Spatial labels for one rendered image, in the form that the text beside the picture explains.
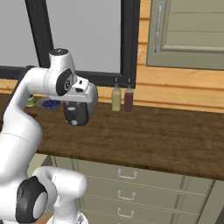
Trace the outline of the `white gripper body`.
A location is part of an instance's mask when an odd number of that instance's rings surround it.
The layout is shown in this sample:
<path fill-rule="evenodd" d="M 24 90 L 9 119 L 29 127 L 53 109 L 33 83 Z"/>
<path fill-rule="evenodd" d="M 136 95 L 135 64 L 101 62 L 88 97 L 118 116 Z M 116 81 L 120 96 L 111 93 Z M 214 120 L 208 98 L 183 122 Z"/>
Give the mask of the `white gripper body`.
<path fill-rule="evenodd" d="M 77 92 L 75 87 L 72 87 L 63 96 L 53 96 L 50 95 L 51 100 L 61 101 L 61 102 L 91 102 L 96 93 L 96 87 L 94 84 L 89 83 L 87 85 L 87 90 L 84 92 Z"/>

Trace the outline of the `yellow oil bottle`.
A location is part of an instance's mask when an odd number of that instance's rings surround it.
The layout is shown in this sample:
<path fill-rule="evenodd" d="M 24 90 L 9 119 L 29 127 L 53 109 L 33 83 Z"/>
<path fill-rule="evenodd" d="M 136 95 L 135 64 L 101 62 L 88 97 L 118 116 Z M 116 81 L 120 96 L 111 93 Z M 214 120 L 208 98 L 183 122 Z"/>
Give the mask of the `yellow oil bottle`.
<path fill-rule="evenodd" d="M 112 110 L 119 111 L 121 109 L 121 89 L 118 86 L 118 79 L 115 79 L 115 87 L 112 90 Z"/>

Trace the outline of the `dark grey toaster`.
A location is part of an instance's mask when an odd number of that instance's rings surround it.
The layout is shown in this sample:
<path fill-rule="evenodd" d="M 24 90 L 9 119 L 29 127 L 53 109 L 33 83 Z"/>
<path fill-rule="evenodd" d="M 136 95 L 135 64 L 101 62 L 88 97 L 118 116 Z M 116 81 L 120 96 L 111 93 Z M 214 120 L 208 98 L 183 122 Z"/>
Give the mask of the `dark grey toaster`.
<path fill-rule="evenodd" d="M 97 102 L 77 102 L 66 101 L 63 103 L 63 112 L 66 122 L 73 126 L 86 125 L 94 110 L 97 106 Z"/>

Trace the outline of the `dark red bottle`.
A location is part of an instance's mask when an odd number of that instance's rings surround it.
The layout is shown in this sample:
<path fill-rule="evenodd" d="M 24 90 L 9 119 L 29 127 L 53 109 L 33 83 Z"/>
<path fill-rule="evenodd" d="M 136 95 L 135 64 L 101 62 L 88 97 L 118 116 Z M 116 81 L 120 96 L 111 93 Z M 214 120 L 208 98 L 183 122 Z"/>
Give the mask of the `dark red bottle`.
<path fill-rule="evenodd" d="M 124 111 L 131 112 L 133 110 L 133 89 L 131 88 L 131 81 L 128 80 L 128 86 L 124 93 Z"/>

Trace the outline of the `blue patterned bowl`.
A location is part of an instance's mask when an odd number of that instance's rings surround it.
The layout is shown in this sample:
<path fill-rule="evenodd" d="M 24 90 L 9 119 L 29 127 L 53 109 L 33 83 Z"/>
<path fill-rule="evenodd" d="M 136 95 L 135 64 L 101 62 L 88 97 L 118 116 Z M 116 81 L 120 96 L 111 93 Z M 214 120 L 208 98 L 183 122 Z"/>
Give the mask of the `blue patterned bowl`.
<path fill-rule="evenodd" d="M 49 97 L 42 97 L 37 101 L 37 105 L 47 111 L 55 111 L 60 107 L 61 101 L 51 100 Z"/>

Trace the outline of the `black framed window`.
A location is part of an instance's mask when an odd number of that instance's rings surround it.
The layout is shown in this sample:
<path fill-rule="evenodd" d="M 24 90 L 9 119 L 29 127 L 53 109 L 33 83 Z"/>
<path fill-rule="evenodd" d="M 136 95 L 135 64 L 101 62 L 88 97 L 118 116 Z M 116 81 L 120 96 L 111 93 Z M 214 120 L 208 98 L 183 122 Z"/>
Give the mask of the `black framed window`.
<path fill-rule="evenodd" d="M 136 86 L 140 0 L 0 0 L 0 79 L 66 48 L 99 87 Z"/>

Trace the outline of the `olive green drawer front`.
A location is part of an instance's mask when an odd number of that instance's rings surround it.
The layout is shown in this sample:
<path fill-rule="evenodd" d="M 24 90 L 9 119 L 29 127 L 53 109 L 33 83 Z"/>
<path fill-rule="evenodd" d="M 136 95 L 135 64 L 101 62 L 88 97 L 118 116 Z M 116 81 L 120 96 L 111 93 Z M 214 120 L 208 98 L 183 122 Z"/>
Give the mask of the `olive green drawer front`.
<path fill-rule="evenodd" d="M 117 191 L 122 191 L 123 197 L 131 197 L 136 193 L 133 201 L 119 199 Z M 116 181 L 88 178 L 86 195 L 99 196 L 113 200 L 123 200 L 140 205 L 179 210 L 197 214 L 205 200 L 205 195 L 189 192 L 174 192 L 155 187 L 124 184 Z"/>
<path fill-rule="evenodd" d="M 198 215 L 194 213 L 175 212 L 151 206 L 140 206 L 118 200 L 90 196 L 82 197 L 79 200 L 79 205 L 84 211 L 112 215 L 118 218 L 122 218 L 117 214 L 118 207 L 122 209 L 122 214 L 127 215 L 130 215 L 130 211 L 134 210 L 134 216 L 132 219 L 124 219 L 131 221 L 144 221 L 150 224 L 196 224 L 198 220 Z"/>
<path fill-rule="evenodd" d="M 130 182 L 144 186 L 155 186 L 178 190 L 182 179 L 182 176 L 177 174 L 169 174 L 160 171 L 148 171 L 113 164 L 103 164 L 78 159 L 75 159 L 73 163 L 77 170 L 89 177 Z M 133 172 L 138 172 L 138 174 L 136 179 L 119 178 L 117 174 L 118 169 L 121 169 L 122 175 L 125 176 L 132 176 Z"/>

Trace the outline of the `olive green base cupboard door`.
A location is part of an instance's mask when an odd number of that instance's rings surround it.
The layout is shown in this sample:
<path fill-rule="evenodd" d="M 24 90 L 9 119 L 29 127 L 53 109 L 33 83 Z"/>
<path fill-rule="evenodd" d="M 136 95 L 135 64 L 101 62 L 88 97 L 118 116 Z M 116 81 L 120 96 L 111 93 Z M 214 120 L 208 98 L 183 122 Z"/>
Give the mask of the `olive green base cupboard door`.
<path fill-rule="evenodd" d="M 214 182 L 198 224 L 224 224 L 224 181 Z"/>
<path fill-rule="evenodd" d="M 28 177 L 37 176 L 40 177 L 46 170 L 46 166 L 52 166 L 53 161 L 49 155 L 36 153 L 29 163 L 27 170 Z"/>

